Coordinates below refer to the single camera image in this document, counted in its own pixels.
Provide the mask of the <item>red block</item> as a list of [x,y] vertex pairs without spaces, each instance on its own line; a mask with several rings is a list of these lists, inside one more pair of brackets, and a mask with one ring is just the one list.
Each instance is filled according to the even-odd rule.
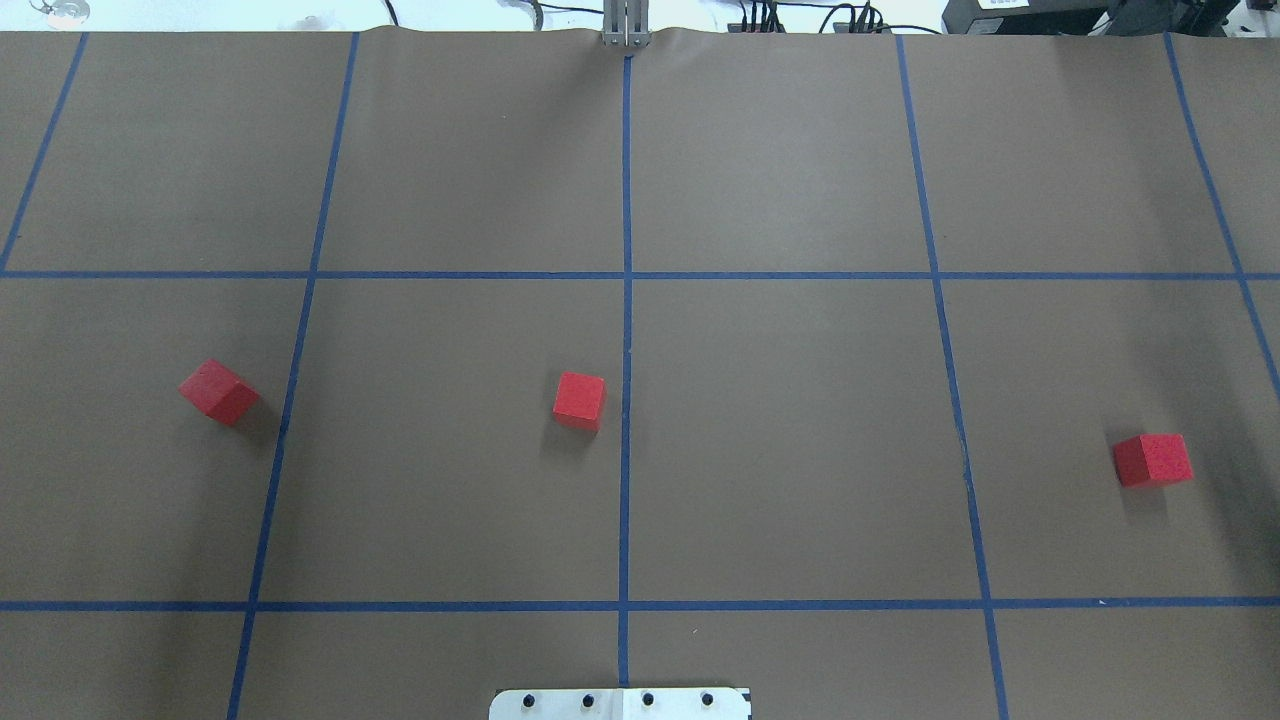
[[205,416],[225,427],[234,427],[260,400],[256,388],[212,357],[180,382],[178,391]]
[[1181,434],[1139,434],[1111,448],[1121,487],[1148,489],[1192,480],[1187,442]]
[[605,409],[604,378],[576,372],[563,372],[556,388],[553,419],[568,428],[599,432]]

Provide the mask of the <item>aluminium frame post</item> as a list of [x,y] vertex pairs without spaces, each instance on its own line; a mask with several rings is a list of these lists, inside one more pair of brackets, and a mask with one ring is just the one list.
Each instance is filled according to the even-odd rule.
[[605,0],[602,4],[602,42],[607,47],[645,47],[652,41],[648,0]]

